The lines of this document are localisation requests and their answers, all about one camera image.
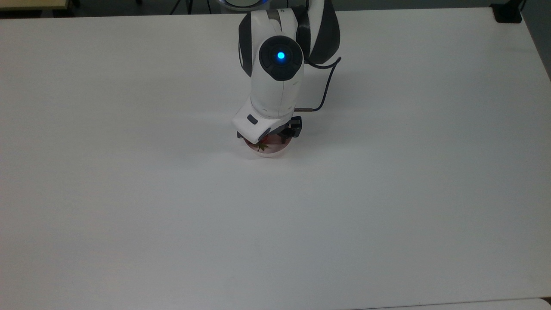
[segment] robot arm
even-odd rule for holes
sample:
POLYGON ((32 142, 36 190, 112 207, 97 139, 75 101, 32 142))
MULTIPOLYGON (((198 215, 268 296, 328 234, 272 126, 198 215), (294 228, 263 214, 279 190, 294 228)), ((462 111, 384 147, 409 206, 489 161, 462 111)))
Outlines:
POLYGON ((257 143, 285 129, 293 117, 305 60, 326 62, 337 51, 339 38, 330 0, 247 14, 239 26, 239 59, 252 88, 232 120, 238 134, 257 143))

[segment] white table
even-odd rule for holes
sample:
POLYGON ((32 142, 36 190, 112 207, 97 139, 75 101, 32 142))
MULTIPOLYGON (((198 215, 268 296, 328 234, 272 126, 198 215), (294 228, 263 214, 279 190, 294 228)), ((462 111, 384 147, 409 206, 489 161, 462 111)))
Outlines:
POLYGON ((551 296, 551 83, 525 24, 338 17, 326 105, 277 159, 230 123, 241 16, 0 20, 0 308, 551 296))

